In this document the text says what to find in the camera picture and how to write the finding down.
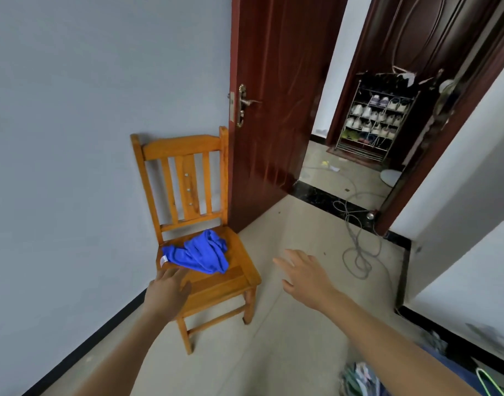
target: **door latch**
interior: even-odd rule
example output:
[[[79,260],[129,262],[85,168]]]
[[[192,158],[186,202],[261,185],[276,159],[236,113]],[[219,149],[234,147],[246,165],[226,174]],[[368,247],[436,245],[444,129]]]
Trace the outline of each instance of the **door latch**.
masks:
[[[239,114],[237,116],[237,123],[235,124],[235,126],[237,126],[238,128],[241,128],[243,126],[244,110],[246,109],[246,107],[251,106],[254,103],[261,103],[261,101],[257,100],[247,100],[245,98],[246,96],[247,96],[247,87],[244,84],[242,84],[241,86],[239,86],[239,97],[238,97]]]

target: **person's left hand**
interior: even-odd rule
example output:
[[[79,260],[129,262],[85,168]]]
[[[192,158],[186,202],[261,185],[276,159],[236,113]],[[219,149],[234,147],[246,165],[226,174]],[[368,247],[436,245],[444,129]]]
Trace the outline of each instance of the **person's left hand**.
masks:
[[[181,290],[181,282],[188,271],[187,268],[159,269],[155,280],[147,287],[142,315],[157,319],[162,327],[174,319],[191,292],[189,281]]]

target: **chair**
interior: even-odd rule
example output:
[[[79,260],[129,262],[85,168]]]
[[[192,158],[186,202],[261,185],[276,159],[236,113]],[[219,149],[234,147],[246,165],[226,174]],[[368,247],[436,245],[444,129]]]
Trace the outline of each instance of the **chair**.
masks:
[[[155,234],[158,240],[158,250],[156,255],[157,270],[161,269],[160,260],[162,258],[162,247],[167,245],[182,246],[184,242],[198,235],[194,233],[181,238],[164,241],[162,233],[182,226],[196,224],[209,219],[221,218],[222,226],[213,230],[226,240],[228,251],[225,256],[229,263],[229,268],[224,274],[216,273],[208,275],[198,271],[190,270],[184,282],[192,283],[192,291],[189,298],[176,317],[178,328],[186,347],[186,352],[193,352],[189,337],[194,333],[203,331],[212,325],[230,318],[236,314],[244,312],[243,321],[249,324],[254,317],[255,290],[261,283],[261,276],[248,256],[239,236],[228,226],[228,129],[219,128],[219,136],[199,135],[187,136],[172,139],[158,139],[146,145],[141,145],[138,135],[131,135],[131,143],[135,152],[138,170],[150,208],[151,219],[155,227]],[[210,161],[209,152],[220,151],[221,160],[221,211],[213,212],[211,203],[211,181],[210,181]],[[202,153],[202,168],[204,173],[204,191],[206,194],[206,213],[201,214],[199,209],[199,196],[197,194],[197,180],[195,171],[194,154]],[[184,219],[178,219],[178,212],[173,195],[173,185],[171,181],[171,171],[169,170],[168,158],[175,158],[175,166],[178,177],[178,187],[181,195],[184,210]],[[159,160],[164,174],[167,201],[171,212],[172,222],[160,224],[156,212],[155,200],[151,190],[150,180],[147,175],[145,161]],[[163,265],[163,268],[175,266],[171,262]],[[232,297],[243,295],[245,304],[229,313],[212,319],[200,326],[192,329],[186,327],[184,318],[203,311],[211,306],[215,306],[222,301]]]

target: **shoe rack shelf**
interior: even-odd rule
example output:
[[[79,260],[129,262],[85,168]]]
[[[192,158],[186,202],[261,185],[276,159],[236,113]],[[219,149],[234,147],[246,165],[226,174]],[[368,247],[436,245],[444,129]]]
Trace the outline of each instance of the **shoe rack shelf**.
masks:
[[[383,162],[413,108],[415,97],[403,97],[358,83],[337,150]]]

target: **floor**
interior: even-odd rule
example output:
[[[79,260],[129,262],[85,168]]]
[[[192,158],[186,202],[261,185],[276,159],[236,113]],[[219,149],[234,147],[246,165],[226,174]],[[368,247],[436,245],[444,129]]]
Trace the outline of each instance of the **floor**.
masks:
[[[420,329],[393,313],[391,287],[396,288],[404,250],[363,231],[361,244],[368,251],[375,252],[382,242],[380,260],[393,284],[376,261],[367,280],[355,279],[341,260],[342,253],[352,247],[346,225],[342,219],[289,195],[245,228],[240,237],[263,279],[252,323],[244,326],[238,315],[199,333],[193,339],[191,356],[186,355],[176,325],[170,323],[151,347],[132,395],[338,395],[338,373],[347,361],[360,357],[324,316],[282,291],[283,274],[271,261],[284,248],[299,248],[317,256],[339,289],[407,337],[419,339]],[[352,269],[353,260],[354,255],[348,254]],[[242,301],[242,297],[228,300],[190,317],[188,324],[216,317]],[[138,314],[139,309],[43,395],[74,392],[129,331]]]
[[[368,210],[378,209],[391,192],[380,172],[333,156],[327,149],[309,142],[299,179]]]

